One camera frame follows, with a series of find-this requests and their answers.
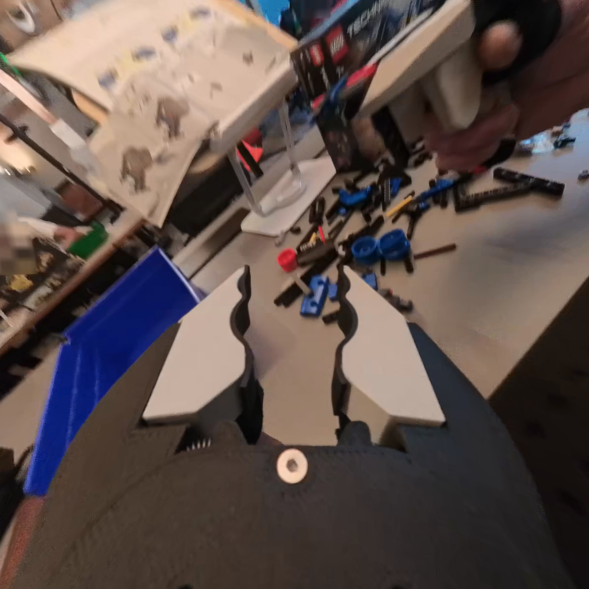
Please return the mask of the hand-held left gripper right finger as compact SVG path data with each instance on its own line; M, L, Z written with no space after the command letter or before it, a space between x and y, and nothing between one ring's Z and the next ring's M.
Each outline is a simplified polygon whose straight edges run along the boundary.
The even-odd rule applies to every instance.
M446 416L410 332L409 323L347 266L337 280L337 325L331 397L337 438L364 422L373 444L397 444L400 426L439 428Z

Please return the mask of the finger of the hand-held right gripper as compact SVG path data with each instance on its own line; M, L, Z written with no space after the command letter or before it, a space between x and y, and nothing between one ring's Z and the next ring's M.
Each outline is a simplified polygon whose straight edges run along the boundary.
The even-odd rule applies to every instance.
M420 82L470 40L470 1L445 1L379 61L358 115L370 115Z

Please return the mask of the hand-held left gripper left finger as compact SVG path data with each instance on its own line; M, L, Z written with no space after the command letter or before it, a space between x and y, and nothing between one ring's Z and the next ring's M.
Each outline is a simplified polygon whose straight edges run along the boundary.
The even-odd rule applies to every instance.
M174 340L143 411L149 425L188 425L199 439L235 422L249 444L263 425L263 389L246 341L251 273L236 270L177 324Z

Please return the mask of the instruction booklet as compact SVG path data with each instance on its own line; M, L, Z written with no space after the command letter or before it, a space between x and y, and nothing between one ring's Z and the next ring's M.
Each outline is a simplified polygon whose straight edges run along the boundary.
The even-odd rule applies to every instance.
M296 44L238 1L102 1L10 61L106 111L89 183L161 227L197 154L235 151L296 86Z

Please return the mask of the grey desk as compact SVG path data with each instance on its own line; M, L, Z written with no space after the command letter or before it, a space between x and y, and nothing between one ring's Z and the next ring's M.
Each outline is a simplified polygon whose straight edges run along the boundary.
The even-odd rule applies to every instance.
M571 118L572 148L512 159L507 168L560 181L557 202L529 195L456 214L434 207L418 221L414 250L455 243L455 251L415 262L408 274L392 263L379 284L415 305L421 325L485 397L489 397L588 277L588 112ZM198 250L215 226L174 259L205 292L247 264L252 274L247 339L264 390L264 431L287 444L332 445L330 402L336 325L305 320L300 304L273 300L289 283L275 241L236 236L199 272Z

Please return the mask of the person's right hand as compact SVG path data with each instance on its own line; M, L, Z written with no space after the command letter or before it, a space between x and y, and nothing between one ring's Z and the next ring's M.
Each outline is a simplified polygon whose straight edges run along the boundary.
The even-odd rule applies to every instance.
M429 115L425 141L445 170L470 171L491 158L507 137L521 140L588 107L588 1L559 1L561 25L543 55L510 82L511 99L488 90L467 129L449 132Z

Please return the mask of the blue angled beam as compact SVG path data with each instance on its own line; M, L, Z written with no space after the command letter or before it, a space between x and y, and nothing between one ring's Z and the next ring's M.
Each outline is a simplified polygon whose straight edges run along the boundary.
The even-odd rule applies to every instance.
M456 179L438 179L433 186L415 196L414 202L424 202L447 191L456 184Z

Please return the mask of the blue holed panel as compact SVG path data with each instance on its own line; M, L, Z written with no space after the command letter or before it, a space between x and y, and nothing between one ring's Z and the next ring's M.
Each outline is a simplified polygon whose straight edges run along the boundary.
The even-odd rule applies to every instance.
M378 279L375 273L363 273L361 274L361 278L368 286L370 286L374 291L378 291ZM335 302L337 300L337 281L331 283L328 287L328 300L331 302Z
M316 275L310 280L310 293L307 294L300 307L300 315L304 318L318 318L328 297L330 280L328 276Z

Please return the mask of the blue labelled storage bin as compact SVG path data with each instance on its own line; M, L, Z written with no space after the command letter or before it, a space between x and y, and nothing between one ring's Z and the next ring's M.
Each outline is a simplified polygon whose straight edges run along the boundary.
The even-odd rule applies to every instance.
M104 395L162 333L206 296L154 247L64 332L25 495L47 493L70 443Z

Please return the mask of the grey angled beam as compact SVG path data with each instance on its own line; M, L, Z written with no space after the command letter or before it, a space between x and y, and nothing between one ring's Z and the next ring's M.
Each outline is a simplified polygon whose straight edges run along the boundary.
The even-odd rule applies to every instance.
M523 195L527 195L533 189L533 181L523 181L518 183L508 183L504 186L485 190L479 193L468 193L463 186L455 190L453 197L454 210L456 213L479 209L481 206L493 202L502 202L511 200Z

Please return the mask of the pile of black beam pieces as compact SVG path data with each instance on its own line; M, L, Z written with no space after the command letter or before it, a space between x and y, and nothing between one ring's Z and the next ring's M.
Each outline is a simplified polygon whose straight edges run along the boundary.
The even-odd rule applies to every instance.
M502 181L498 188L468 194L467 184L480 173L488 171L489 166L478 167L471 173L463 173L451 178L430 181L430 187L415 195L410 193L394 210L375 219L371 213L377 204L385 204L385 196L395 196L400 188L407 185L408 176L393 171L384 175L381 183L358 189L354 183L346 185L352 192L338 191L337 205L342 205L343 217L325 236L322 227L315 223L306 241L297 249L281 252L277 261L285 270L306 267L299 283L293 282L274 304L289 307L303 296L300 313L302 316L318 317L327 297L337 298L337 286L322 275L328 267L338 262L339 266L354 263L360 267L380 264L382 273L386 272L387 262L402 262L408 273L414 271L414 261L437 256L456 249L455 244L414 253L411 240L415 227L423 214L432 205L447 208L449 197L453 195L454 210L464 213L479 209L484 204L500 202L511 198L539 193L559 199L564 194L565 185L533 175L496 167L493 178Z

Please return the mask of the scattered small connector pieces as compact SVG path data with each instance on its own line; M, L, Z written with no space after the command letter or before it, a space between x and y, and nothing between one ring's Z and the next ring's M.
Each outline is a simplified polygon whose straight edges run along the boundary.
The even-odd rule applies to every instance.
M588 122L569 119L517 143L517 168L559 183L588 185Z

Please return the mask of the blue wheel hub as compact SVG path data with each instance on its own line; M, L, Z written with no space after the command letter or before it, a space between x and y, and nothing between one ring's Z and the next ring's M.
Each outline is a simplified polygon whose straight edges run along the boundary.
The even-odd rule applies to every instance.
M388 261L403 261L411 252L410 241L402 229L385 233L379 238L377 249L380 258Z
M372 236L362 236L356 239L351 248L352 258L359 266L371 266L381 258L379 240Z

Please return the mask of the black cylinder motor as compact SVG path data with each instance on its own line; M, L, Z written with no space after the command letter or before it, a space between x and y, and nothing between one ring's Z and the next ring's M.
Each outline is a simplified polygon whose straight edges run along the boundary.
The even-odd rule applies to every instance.
M298 267L304 268L313 265L328 254L336 254L337 251L332 240L315 241L306 243L300 247L296 254Z

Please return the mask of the blue curved panel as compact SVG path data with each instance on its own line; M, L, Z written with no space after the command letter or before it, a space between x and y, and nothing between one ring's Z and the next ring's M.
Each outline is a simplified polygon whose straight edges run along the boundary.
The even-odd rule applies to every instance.
M374 187L372 185L364 188L338 188L337 211L343 216L351 211L362 210L369 207L373 202Z

